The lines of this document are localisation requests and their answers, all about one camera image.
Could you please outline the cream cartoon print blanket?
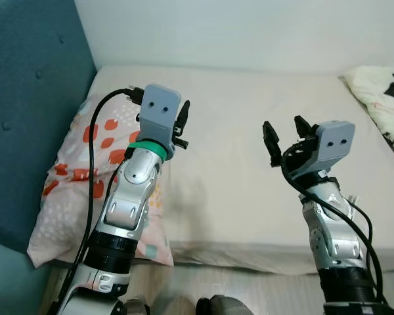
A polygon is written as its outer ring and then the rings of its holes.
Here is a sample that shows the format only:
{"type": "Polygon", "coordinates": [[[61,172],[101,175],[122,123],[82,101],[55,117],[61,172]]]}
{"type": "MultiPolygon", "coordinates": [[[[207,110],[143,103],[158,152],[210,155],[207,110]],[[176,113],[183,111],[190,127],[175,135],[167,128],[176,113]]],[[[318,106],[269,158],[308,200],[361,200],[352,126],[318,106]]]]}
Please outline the cream cartoon print blanket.
{"type": "Polygon", "coordinates": [[[394,150],[394,68],[359,66],[341,77],[394,150]]]}

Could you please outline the pink pillow orange spots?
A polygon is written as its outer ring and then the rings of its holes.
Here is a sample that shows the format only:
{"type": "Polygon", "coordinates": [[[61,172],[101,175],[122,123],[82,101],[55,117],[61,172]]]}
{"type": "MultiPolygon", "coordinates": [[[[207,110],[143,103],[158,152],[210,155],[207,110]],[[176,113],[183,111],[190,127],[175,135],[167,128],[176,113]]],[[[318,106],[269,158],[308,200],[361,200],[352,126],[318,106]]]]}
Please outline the pink pillow orange spots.
{"type": "MultiPolygon", "coordinates": [[[[81,105],[68,134],[47,172],[41,210],[27,246],[27,255],[38,268],[53,260],[71,263],[84,231],[89,200],[89,122],[102,94],[92,94],[81,105]]],[[[94,147],[94,220],[103,207],[111,174],[124,160],[128,144],[136,141],[138,105],[118,95],[105,102],[96,119],[94,147]]],[[[173,265],[173,255],[164,231],[163,183],[157,182],[148,200],[149,222],[138,243],[138,259],[173,265]]]]}

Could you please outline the beige mattress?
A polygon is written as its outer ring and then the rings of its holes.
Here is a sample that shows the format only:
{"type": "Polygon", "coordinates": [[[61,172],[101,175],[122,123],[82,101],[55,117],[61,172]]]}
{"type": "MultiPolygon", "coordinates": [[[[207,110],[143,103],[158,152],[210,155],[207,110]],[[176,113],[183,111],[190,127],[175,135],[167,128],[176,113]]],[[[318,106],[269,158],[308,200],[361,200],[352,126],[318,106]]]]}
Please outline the beige mattress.
{"type": "Polygon", "coordinates": [[[302,116],[355,125],[350,153],[329,174],[344,196],[357,197],[382,268],[394,270],[394,152],[337,76],[111,66],[95,76],[78,111],[90,95],[149,83],[191,105],[189,147],[164,163],[160,177],[174,264],[315,272],[298,195],[271,167],[262,132],[269,121],[286,148],[297,138],[293,119],[302,116]]]}

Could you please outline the blue padded headboard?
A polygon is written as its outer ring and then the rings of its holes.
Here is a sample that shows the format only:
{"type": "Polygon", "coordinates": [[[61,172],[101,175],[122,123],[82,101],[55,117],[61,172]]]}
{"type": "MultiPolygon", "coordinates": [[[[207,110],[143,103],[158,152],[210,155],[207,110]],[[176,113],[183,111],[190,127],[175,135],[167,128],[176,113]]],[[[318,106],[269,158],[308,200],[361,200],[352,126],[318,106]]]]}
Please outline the blue padded headboard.
{"type": "Polygon", "coordinates": [[[96,68],[74,0],[0,0],[0,244],[26,251],[96,68]]]}

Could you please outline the grey robot right leg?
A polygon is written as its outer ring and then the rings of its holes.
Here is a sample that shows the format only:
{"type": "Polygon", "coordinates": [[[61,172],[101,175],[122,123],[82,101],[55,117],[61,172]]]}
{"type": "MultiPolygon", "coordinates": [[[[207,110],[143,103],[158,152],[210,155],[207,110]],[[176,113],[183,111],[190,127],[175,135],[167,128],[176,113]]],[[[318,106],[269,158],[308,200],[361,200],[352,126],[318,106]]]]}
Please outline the grey robot right leg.
{"type": "Polygon", "coordinates": [[[254,315],[254,313],[234,297],[215,295],[197,300],[195,315],[254,315]]]}

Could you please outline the grey robot leg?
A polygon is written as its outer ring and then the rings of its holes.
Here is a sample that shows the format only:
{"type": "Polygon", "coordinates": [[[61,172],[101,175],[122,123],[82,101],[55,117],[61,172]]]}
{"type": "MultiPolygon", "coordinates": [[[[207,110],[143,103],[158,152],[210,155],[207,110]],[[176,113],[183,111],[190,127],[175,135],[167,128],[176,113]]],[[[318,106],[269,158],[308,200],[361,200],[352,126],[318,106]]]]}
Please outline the grey robot leg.
{"type": "Polygon", "coordinates": [[[151,315],[150,307],[142,296],[133,297],[123,303],[121,315],[151,315]]]}
{"type": "Polygon", "coordinates": [[[197,300],[195,315],[254,315],[254,313],[234,297],[215,295],[197,300]]]}

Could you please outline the grey robot left leg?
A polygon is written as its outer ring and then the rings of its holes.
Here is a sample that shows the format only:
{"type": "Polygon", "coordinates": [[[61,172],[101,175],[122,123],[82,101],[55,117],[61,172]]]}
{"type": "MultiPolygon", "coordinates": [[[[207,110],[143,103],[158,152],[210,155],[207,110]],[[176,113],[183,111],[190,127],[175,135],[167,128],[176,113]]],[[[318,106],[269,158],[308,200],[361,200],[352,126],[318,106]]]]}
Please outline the grey robot left leg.
{"type": "Polygon", "coordinates": [[[142,296],[133,297],[123,303],[121,315],[151,315],[150,307],[142,296]]]}

